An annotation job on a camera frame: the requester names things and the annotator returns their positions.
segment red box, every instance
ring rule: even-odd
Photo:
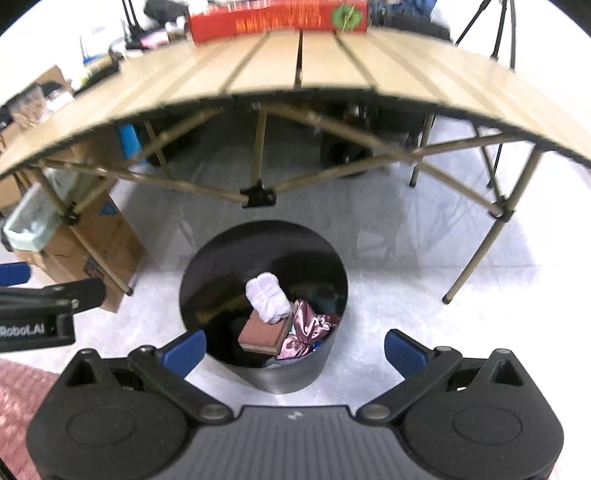
[[[365,0],[261,0],[213,7],[192,15],[195,43],[239,34],[292,28],[294,30],[365,31]]]

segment red book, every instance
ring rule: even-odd
[[[281,28],[365,31],[368,5],[365,0],[261,0],[213,7],[189,21],[195,43]]]
[[[292,321],[290,316],[271,325],[263,322],[258,312],[253,310],[238,337],[238,343],[246,352],[279,355]]]

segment gray gripper base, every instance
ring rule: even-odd
[[[245,407],[199,430],[151,480],[436,480],[394,433],[354,421],[348,407]]]

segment folding table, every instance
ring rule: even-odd
[[[404,108],[426,116],[417,148],[393,146],[373,133],[311,106],[344,102],[372,108]],[[258,111],[251,178],[245,188],[176,180],[161,149],[179,136],[224,111]],[[161,112],[191,112],[168,131],[156,135],[150,118]],[[311,125],[347,141],[384,152],[276,185],[262,184],[262,150],[268,115]],[[431,120],[443,115],[470,121],[472,138],[428,143]],[[145,122],[152,142],[118,168],[65,163],[52,155],[73,142],[110,125]],[[481,128],[500,133],[485,135]],[[496,180],[486,146],[516,141],[532,143],[531,153],[511,194],[505,197]],[[489,173],[493,199],[471,189],[426,160],[443,152],[480,148]],[[540,158],[557,151],[591,167],[591,135],[534,87],[497,62],[449,43],[394,30],[370,28],[367,33],[274,31],[212,41],[176,44],[139,59],[80,95],[45,123],[21,135],[0,157],[0,179],[19,169],[31,170],[79,241],[127,293],[131,289],[108,268],[76,223],[84,208],[112,185],[112,179],[156,184],[182,192],[204,194],[239,204],[274,202],[276,195],[322,181],[369,170],[392,162],[419,172],[479,204],[494,223],[459,278],[443,297],[449,303],[511,220]],[[167,178],[135,173],[129,167],[156,153]],[[78,205],[65,205],[42,168],[64,168],[104,177]]]

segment table frame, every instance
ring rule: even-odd
[[[258,111],[255,144],[251,160],[251,186],[262,185],[262,153],[264,149],[265,127],[267,124],[268,115],[282,117],[303,125],[309,125],[337,137],[343,138],[344,140],[359,144],[363,147],[375,148],[385,152],[385,154],[375,155],[373,157],[355,161],[354,163],[305,174],[300,177],[278,183],[274,186],[267,187],[265,190],[271,191],[273,197],[276,194],[282,192],[304,188],[312,184],[321,183],[323,181],[360,173],[372,168],[377,168],[379,166],[388,165],[394,162],[404,162],[414,166],[411,185],[416,182],[418,173],[422,171],[423,173],[432,176],[448,187],[454,189],[459,194],[464,195],[465,197],[479,204],[494,218],[495,223],[491,227],[491,230],[486,235],[480,247],[476,250],[472,259],[468,262],[450,290],[443,296],[442,301],[446,304],[451,302],[453,297],[460,290],[462,285],[464,285],[474,269],[478,266],[482,258],[488,252],[495,239],[503,230],[504,226],[511,220],[515,208],[521,199],[521,196],[523,195],[542,154],[545,152],[543,147],[534,144],[528,160],[525,163],[525,167],[523,168],[523,171],[521,172],[521,175],[519,176],[519,179],[517,180],[517,183],[515,184],[511,194],[508,197],[505,197],[499,188],[499,184],[496,179],[496,170],[494,169],[492,159],[486,150],[486,146],[501,145],[524,140],[523,137],[519,137],[515,134],[500,133],[493,135],[483,135],[480,132],[478,126],[473,124],[475,133],[474,137],[428,144],[429,133],[433,122],[433,114],[428,114],[426,115],[423,136],[419,147],[401,148],[386,143],[368,131],[354,128],[343,121],[322,115],[309,108],[302,108],[281,102],[253,103],[251,107]],[[102,193],[110,190],[117,179],[158,185],[168,189],[178,190],[180,192],[203,194],[218,199],[228,200],[234,203],[240,203],[243,206],[246,206],[249,198],[247,195],[244,195],[241,192],[233,192],[231,190],[222,189],[212,185],[194,184],[187,181],[175,180],[168,167],[167,160],[162,153],[162,148],[164,146],[170,142],[173,142],[185,133],[188,133],[198,125],[201,125],[213,117],[219,115],[222,113],[222,111],[222,108],[203,109],[194,115],[184,118],[175,126],[162,132],[160,135],[155,135],[150,122],[145,121],[145,126],[148,129],[151,142],[128,161],[124,162],[121,165],[121,168],[104,168],[85,164],[56,161],[52,160],[51,158],[44,158],[38,161],[36,166],[31,168],[34,177],[47,191],[52,204],[60,216],[64,218],[66,225],[69,226],[76,238],[80,241],[88,253],[92,255],[97,263],[105,270],[105,273],[111,279],[113,279],[113,281],[116,282],[121,290],[126,294],[132,294],[132,288],[130,288],[126,282],[124,282],[109,268],[105,259],[94,249],[94,247],[92,247],[88,239],[77,227],[76,224],[77,220],[79,220],[79,216],[83,213],[84,209],[92,203],[93,200],[99,197]],[[461,181],[456,180],[449,173],[446,173],[445,171],[425,160],[425,157],[430,155],[449,153],[465,150],[468,148],[481,149],[486,170],[489,174],[490,185],[492,186],[495,195],[495,201],[493,202],[474,191],[469,186],[463,184]],[[156,153],[163,168],[163,172],[167,178],[163,179],[161,177],[140,174],[128,170],[141,159],[153,153]],[[103,177],[103,180],[93,187],[87,196],[77,205],[72,204],[71,206],[67,206],[59,198],[59,196],[53,190],[51,184],[47,181],[42,171],[43,167],[60,168],[63,170],[76,171],[83,174],[95,175],[98,177]]]

